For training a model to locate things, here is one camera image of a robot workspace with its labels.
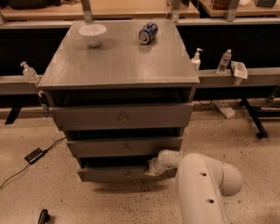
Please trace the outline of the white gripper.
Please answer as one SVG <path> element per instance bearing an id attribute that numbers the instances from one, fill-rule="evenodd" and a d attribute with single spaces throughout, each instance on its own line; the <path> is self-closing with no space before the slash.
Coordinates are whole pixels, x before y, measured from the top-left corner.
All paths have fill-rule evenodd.
<path id="1" fill-rule="evenodd" d="M 163 168 L 162 164 L 158 161 L 156 157 L 149 160 L 147 162 L 148 169 L 145 172 L 147 176 L 159 176 L 165 172 L 165 169 Z"/>

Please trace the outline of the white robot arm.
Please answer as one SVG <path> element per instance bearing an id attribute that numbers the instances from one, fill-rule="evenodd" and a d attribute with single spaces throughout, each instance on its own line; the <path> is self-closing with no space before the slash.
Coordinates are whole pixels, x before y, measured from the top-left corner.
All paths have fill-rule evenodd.
<path id="1" fill-rule="evenodd" d="M 161 150 L 148 161 L 148 176 L 177 169 L 183 224 L 231 224 L 223 197 L 242 189 L 242 174 L 232 164 L 199 153 Z"/>

